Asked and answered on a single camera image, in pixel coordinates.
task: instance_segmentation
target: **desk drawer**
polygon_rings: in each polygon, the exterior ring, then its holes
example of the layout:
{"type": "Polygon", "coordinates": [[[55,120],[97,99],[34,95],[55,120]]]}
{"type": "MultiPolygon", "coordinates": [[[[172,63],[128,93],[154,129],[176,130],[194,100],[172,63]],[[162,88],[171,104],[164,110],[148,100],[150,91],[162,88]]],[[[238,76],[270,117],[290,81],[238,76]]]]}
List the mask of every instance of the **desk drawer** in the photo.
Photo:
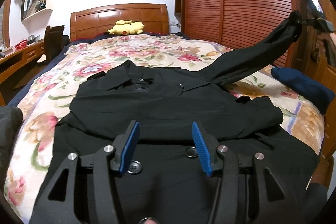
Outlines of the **desk drawer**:
{"type": "Polygon", "coordinates": [[[41,46],[40,46],[40,53],[41,53],[41,54],[44,54],[44,45],[41,45],[41,46]]]}
{"type": "Polygon", "coordinates": [[[34,59],[35,57],[37,57],[37,54],[36,54],[36,49],[33,48],[31,50],[28,50],[25,52],[25,55],[27,57],[27,61],[31,60],[31,59],[34,59]]]}

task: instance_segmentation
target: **yellow plush toy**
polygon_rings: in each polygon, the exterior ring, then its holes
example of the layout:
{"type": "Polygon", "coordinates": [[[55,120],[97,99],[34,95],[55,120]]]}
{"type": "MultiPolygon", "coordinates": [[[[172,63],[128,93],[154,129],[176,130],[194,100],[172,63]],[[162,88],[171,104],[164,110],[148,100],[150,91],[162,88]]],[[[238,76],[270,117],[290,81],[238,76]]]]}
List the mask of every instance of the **yellow plush toy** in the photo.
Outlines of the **yellow plush toy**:
{"type": "Polygon", "coordinates": [[[108,30],[104,34],[141,34],[143,24],[141,22],[132,22],[131,20],[118,20],[113,29],[108,30]]]}

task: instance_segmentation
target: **wooden headboard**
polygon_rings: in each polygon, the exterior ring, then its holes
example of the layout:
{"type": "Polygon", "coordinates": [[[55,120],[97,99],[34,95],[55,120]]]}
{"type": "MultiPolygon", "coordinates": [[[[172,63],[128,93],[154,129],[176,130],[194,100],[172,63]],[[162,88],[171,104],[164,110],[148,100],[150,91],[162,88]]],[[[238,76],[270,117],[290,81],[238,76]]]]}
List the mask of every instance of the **wooden headboard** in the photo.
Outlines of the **wooden headboard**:
{"type": "Polygon", "coordinates": [[[117,20],[140,21],[144,24],[144,32],[169,33],[165,4],[130,3],[101,6],[72,13],[70,40],[95,37],[112,29],[117,20]]]}

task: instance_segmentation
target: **desk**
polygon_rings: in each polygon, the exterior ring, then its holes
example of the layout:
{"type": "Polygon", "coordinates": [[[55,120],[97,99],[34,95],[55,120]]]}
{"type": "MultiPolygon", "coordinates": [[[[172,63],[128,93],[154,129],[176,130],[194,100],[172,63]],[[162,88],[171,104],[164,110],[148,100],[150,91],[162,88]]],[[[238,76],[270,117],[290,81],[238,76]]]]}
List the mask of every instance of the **desk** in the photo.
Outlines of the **desk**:
{"type": "MultiPolygon", "coordinates": [[[[19,69],[23,68],[31,61],[40,58],[44,54],[44,40],[28,45],[24,49],[15,51],[5,58],[0,59],[0,84],[8,80],[19,69]]],[[[6,102],[0,91],[0,105],[6,102]]]]}

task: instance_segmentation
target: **black jacket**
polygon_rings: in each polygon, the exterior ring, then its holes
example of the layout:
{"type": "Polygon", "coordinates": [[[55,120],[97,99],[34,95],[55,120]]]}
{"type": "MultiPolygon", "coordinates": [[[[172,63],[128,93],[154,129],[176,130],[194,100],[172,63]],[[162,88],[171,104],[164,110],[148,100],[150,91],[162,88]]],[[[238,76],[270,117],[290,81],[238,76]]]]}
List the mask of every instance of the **black jacket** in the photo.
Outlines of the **black jacket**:
{"type": "Polygon", "coordinates": [[[215,180],[203,174],[198,159],[184,156],[193,145],[192,122],[201,121],[209,134],[236,152],[263,152],[301,203],[318,156],[279,126],[283,114],[268,97],[237,99],[223,88],[284,54],[300,35],[299,18],[293,12],[260,43],[227,52],[200,71],[126,61],[89,77],[70,113],[56,125],[53,159],[40,193],[69,153],[95,153],[137,120],[140,139],[133,158],[142,163],[143,172],[117,180],[127,223],[152,216],[162,224],[204,224],[215,180]]]}

